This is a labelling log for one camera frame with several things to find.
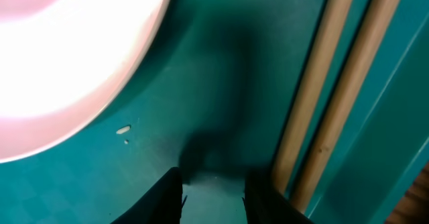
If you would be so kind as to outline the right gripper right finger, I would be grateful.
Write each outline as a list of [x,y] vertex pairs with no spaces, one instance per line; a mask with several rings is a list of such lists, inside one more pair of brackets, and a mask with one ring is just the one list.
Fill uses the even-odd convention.
[[243,203],[248,224],[313,224],[258,172],[245,179]]

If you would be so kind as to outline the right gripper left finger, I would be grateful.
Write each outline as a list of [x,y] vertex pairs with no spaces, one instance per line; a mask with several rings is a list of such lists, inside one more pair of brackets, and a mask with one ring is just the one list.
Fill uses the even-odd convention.
[[179,224],[182,194],[182,175],[173,167],[112,224]]

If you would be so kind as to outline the wooden chopstick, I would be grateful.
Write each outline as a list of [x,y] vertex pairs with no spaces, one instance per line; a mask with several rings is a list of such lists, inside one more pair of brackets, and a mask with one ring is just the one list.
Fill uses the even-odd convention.
[[287,189],[352,2],[326,2],[271,172],[280,194]]
[[293,195],[304,213],[401,0],[371,0]]

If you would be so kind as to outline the small pink plate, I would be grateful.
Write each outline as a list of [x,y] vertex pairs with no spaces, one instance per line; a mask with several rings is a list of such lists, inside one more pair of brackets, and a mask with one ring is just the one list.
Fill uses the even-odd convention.
[[1,116],[69,107],[131,64],[163,0],[57,0],[1,24]]

